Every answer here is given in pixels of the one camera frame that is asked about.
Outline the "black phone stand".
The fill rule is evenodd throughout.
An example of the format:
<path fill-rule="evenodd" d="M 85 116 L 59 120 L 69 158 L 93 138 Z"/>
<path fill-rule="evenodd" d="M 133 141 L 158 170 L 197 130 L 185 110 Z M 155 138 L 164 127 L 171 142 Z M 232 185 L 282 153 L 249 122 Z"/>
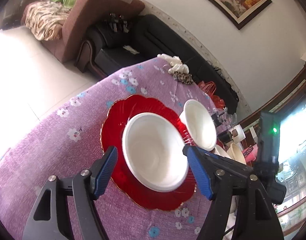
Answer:
<path fill-rule="evenodd" d="M 254 150 L 253 146 L 249 146 L 248 148 L 244 149 L 242 151 L 244 158 L 246 158 L 248 155 L 250 155 L 253 150 Z"/>

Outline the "purple floral tablecloth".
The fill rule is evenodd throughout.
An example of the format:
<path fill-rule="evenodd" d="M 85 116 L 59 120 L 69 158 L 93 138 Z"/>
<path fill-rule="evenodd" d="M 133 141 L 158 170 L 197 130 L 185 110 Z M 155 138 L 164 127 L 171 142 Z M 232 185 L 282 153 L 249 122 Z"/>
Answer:
<path fill-rule="evenodd" d="M 159 58 L 123 68 L 79 94 L 64 104 L 64 114 L 52 113 L 0 160 L 0 221 L 14 239 L 22 238 L 49 176 L 73 176 L 102 156 L 100 129 L 107 112 L 132 94 L 156 98 L 177 114 L 189 99 L 214 108 L 197 85 L 175 81 Z M 210 202 L 195 191 L 174 211 L 146 210 L 109 183 L 95 205 L 110 239 L 196 239 Z"/>

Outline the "red plastic bag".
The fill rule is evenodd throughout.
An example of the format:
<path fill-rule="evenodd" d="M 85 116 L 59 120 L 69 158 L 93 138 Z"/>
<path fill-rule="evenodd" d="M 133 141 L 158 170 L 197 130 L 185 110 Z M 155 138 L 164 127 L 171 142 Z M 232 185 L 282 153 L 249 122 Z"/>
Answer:
<path fill-rule="evenodd" d="M 216 84 L 213 81 L 205 83 L 204 81 L 199 82 L 198 87 L 206 93 L 212 99 L 214 105 L 219 109 L 225 109 L 226 104 L 223 99 L 215 94 Z"/>

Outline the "cream plastic bowl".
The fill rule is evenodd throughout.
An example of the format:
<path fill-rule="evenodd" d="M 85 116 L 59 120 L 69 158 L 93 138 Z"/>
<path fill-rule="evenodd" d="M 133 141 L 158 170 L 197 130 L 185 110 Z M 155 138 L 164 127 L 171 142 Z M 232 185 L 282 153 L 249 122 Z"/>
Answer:
<path fill-rule="evenodd" d="M 245 158 L 243 156 L 243 153 L 242 153 L 240 148 L 235 143 L 230 144 L 230 146 L 229 146 L 229 148 L 227 150 L 227 154 L 233 160 L 246 165 L 246 161 L 245 161 Z"/>

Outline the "white cloth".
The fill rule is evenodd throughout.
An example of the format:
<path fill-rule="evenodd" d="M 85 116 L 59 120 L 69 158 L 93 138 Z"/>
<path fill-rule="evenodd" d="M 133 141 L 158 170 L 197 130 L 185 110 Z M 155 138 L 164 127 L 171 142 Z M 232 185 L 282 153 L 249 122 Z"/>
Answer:
<path fill-rule="evenodd" d="M 169 64 L 168 73 L 174 74 L 179 72 L 182 74 L 189 74 L 189 67 L 182 63 L 181 59 L 178 56 L 170 56 L 167 54 L 158 54 L 158 58 L 164 59 Z"/>

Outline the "white plastic jar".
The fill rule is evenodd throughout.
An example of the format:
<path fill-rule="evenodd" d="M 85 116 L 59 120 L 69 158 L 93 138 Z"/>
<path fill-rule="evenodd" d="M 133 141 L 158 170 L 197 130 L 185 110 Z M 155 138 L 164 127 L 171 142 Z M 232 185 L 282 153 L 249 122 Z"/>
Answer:
<path fill-rule="evenodd" d="M 234 126 L 230 132 L 232 135 L 233 142 L 236 144 L 246 139 L 245 133 L 241 125 Z"/>

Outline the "white foam bowl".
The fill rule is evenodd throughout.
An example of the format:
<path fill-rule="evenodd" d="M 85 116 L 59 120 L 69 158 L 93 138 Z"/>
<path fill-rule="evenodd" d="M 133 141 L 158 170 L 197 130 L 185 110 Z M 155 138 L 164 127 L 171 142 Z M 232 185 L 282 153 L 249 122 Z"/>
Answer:
<path fill-rule="evenodd" d="M 216 145 L 216 128 L 206 107 L 197 100 L 185 102 L 180 120 L 197 146 L 212 151 Z"/>
<path fill-rule="evenodd" d="M 140 113 L 126 124 L 122 151 L 133 176 L 156 192 L 179 188 L 188 174 L 184 140 L 176 127 L 155 113 Z"/>
<path fill-rule="evenodd" d="M 230 155 L 219 145 L 215 145 L 214 153 L 222 157 L 231 159 Z"/>

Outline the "patterned blanket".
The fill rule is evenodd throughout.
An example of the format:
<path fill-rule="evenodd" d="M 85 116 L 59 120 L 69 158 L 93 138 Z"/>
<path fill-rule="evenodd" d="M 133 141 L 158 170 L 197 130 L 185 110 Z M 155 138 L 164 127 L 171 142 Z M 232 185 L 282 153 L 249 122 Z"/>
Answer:
<path fill-rule="evenodd" d="M 28 6 L 25 26 L 39 41 L 55 41 L 62 38 L 62 29 L 71 9 L 50 0 Z"/>

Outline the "black sofa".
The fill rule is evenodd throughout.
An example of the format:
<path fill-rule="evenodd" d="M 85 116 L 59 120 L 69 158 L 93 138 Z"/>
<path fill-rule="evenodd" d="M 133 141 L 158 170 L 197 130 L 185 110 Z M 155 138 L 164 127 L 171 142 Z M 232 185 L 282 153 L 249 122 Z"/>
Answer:
<path fill-rule="evenodd" d="M 87 28 L 75 62 L 103 79 L 120 68 L 141 63 L 158 54 L 178 56 L 189 67 L 195 83 L 213 81 L 215 95 L 224 100 L 228 112 L 237 110 L 239 98 L 219 69 L 154 15 L 129 21 L 99 21 Z"/>

